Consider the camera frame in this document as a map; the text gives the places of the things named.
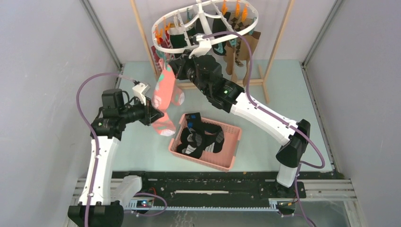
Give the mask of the pink green patterned sock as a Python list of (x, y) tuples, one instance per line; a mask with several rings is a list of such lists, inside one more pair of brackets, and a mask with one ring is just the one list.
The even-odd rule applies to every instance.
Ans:
[(154, 130), (162, 136), (172, 136), (176, 132), (176, 127), (170, 120), (167, 109), (172, 101), (175, 87), (175, 75), (170, 65), (164, 59), (158, 61), (161, 74), (156, 83), (152, 97), (152, 105), (164, 116), (152, 123)]

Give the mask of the black blue white sock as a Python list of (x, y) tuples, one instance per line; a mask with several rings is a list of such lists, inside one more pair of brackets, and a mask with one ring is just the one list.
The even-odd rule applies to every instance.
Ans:
[(205, 149), (205, 132), (201, 114), (188, 113), (185, 115), (187, 127), (180, 136), (181, 144), (176, 148), (176, 152), (185, 156), (199, 159)]

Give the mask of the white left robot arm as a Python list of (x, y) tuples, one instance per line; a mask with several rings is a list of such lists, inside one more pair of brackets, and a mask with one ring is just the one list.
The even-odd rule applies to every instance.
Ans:
[(149, 183), (139, 176), (125, 177), (117, 191), (111, 192), (112, 164), (127, 124), (139, 121), (150, 126), (164, 115), (145, 96), (146, 89), (133, 89), (134, 104), (125, 103), (123, 93), (117, 88), (104, 91), (102, 106), (89, 125), (92, 140), (87, 178), (78, 204), (68, 209), (69, 219), (78, 227), (120, 227), (131, 198), (149, 192)]

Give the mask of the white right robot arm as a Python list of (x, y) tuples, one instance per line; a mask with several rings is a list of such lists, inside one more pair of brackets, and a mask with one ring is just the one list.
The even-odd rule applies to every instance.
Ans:
[(214, 107), (248, 120), (281, 145), (276, 154), (280, 166), (275, 192), (282, 198), (291, 195), (301, 157), (310, 143), (310, 123), (286, 118), (258, 102), (242, 86), (224, 78), (221, 65), (211, 55), (189, 58), (182, 54), (168, 65), (178, 80), (189, 80)]

